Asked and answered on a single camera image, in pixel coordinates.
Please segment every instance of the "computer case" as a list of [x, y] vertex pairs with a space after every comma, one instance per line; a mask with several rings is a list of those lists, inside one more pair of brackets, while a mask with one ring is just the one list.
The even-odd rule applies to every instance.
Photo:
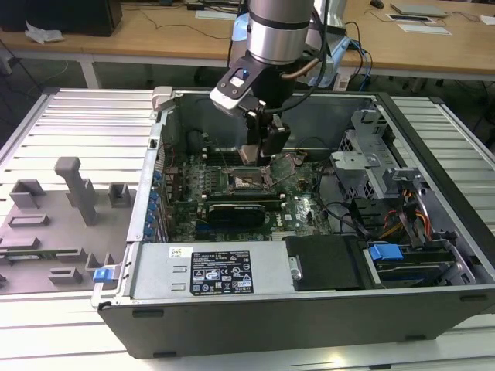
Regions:
[[122, 18], [119, 0], [2, 0], [0, 26], [7, 32], [26, 30], [26, 21], [62, 33], [111, 36]]

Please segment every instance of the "gray plastic block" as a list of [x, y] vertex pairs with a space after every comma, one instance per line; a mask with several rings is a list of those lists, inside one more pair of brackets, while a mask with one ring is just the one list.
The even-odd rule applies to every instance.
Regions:
[[86, 190], [86, 186], [79, 173], [80, 161], [77, 157], [60, 157], [55, 164], [55, 173], [61, 176], [69, 187], [73, 203], [79, 209], [87, 226], [96, 224], [96, 210], [94, 209], [94, 195]]
[[0, 255], [0, 267], [1, 266], [11, 266], [12, 261], [9, 260], [5, 255]]
[[37, 180], [18, 180], [10, 192], [10, 197], [19, 209], [37, 209], [34, 196], [44, 196], [45, 191]]
[[112, 182], [108, 187], [111, 207], [131, 207], [131, 193], [127, 183]]
[[89, 253], [86, 260], [86, 267], [84, 268], [86, 272], [95, 271], [97, 268], [101, 268], [100, 262], [96, 259], [93, 253]]
[[[84, 188], [86, 189], [86, 194], [93, 200], [94, 205], [96, 203], [97, 193], [94, 190], [93, 183], [91, 182], [91, 179], [83, 179], [83, 182]], [[77, 207], [70, 192], [67, 192], [67, 199], [72, 207]]]
[[[93, 226], [86, 226], [81, 220], [79, 209], [70, 207], [66, 191], [46, 191], [44, 196], [35, 196], [38, 209], [19, 209], [17, 205], [13, 205], [0, 226], [0, 239], [37, 237], [40, 242], [36, 250], [0, 248], [0, 264], [4, 264], [0, 266], [0, 272], [9, 280], [8, 284], [0, 288], [0, 294], [90, 291], [94, 286], [94, 269], [85, 269], [89, 253], [95, 255], [98, 265], [105, 261], [107, 253], [111, 254], [113, 261], [120, 263], [127, 245], [132, 207], [112, 208], [107, 190], [107, 187], [95, 189], [97, 196], [94, 208], [98, 223]], [[136, 191], [130, 189], [130, 192], [134, 202]], [[7, 223], [13, 216], [40, 214], [49, 217], [47, 226], [11, 228]], [[80, 249], [84, 252], [78, 256]], [[75, 267], [83, 277], [82, 282], [52, 284], [47, 277], [50, 268], [56, 267]]]
[[52, 268], [49, 270], [48, 279], [52, 284], [80, 284], [83, 276], [75, 267]]
[[47, 226], [50, 218], [46, 214], [31, 214], [23, 216], [11, 216], [7, 224], [11, 228], [21, 228], [24, 226]]
[[62, 263], [75, 263], [87, 260], [86, 251], [82, 247], [80, 249], [74, 249], [74, 252], [55, 254], [55, 257]]
[[105, 255], [105, 260], [103, 262], [103, 265], [113, 265], [115, 264], [114, 258], [111, 256], [110, 253], [107, 253]]
[[35, 250], [39, 246], [37, 237], [4, 238], [0, 242], [0, 250]]

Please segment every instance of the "white paper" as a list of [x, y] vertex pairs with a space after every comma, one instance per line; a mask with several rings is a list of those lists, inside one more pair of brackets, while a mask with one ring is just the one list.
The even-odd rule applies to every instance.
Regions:
[[486, 15], [480, 15], [481, 22], [485, 25], [493, 26], [495, 25], [495, 17], [488, 17]]
[[62, 32], [56, 29], [46, 31], [45, 29], [38, 29], [35, 26], [31, 26], [28, 22], [26, 22], [26, 25], [28, 26], [28, 30], [24, 33], [26, 34], [26, 36], [28, 36], [30, 39], [33, 39], [37, 43], [44, 44], [65, 40], [62, 37]]
[[216, 12], [214, 10], [196, 10], [196, 18], [198, 19], [236, 19], [235, 13]]
[[398, 25], [406, 32], [432, 33], [434, 35], [452, 35], [443, 27], [417, 26], [417, 25]]

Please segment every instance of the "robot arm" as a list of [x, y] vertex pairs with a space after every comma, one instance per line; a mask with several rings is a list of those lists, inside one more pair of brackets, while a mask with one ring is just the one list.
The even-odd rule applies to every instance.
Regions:
[[[247, 52], [230, 68], [210, 94], [214, 104], [227, 114], [239, 109], [247, 120], [247, 144], [241, 149], [246, 164], [263, 162], [282, 151], [290, 135], [279, 115], [306, 99], [283, 107], [292, 96], [297, 77], [322, 62], [318, 86], [326, 65], [326, 20], [331, 0], [321, 13], [313, 0], [250, 0], [247, 27]], [[321, 36], [318, 56], [309, 62], [301, 60], [308, 30], [316, 27]]]

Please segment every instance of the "gray floor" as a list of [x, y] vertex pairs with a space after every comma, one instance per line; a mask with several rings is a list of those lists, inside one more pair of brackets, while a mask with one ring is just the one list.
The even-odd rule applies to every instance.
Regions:
[[[22, 60], [22, 63], [38, 83], [60, 73], [66, 66], [63, 61]], [[98, 63], [96, 68], [104, 88], [146, 89], [160, 85], [198, 86], [194, 81], [196, 67], [153, 66], [154, 80], [151, 84], [146, 81], [143, 65]], [[14, 65], [12, 69], [12, 75], [0, 77], [0, 145], [5, 143], [40, 94], [36, 88], [33, 88], [33, 82], [19, 64]], [[212, 87], [221, 77], [222, 71], [222, 69], [215, 68], [202, 71], [200, 85]], [[361, 81], [362, 77], [356, 78], [351, 83], [349, 90], [357, 90]], [[488, 100], [492, 104], [493, 115], [495, 85], [491, 86], [487, 92], [480, 82], [457, 83], [446, 80], [442, 87], [437, 87], [434, 80], [429, 80], [419, 93], [413, 94], [410, 88], [403, 89], [405, 83], [409, 81], [411, 80], [406, 78], [389, 80], [388, 77], [372, 77], [371, 84], [366, 90], [384, 91], [390, 95], [441, 97], [447, 106], [471, 129], [486, 111]], [[65, 73], [50, 79], [43, 86], [86, 87], [86, 84], [79, 64], [69, 62]], [[495, 126], [482, 118], [476, 129], [476, 135], [481, 141], [486, 142], [490, 132], [495, 130], [494, 128]]]

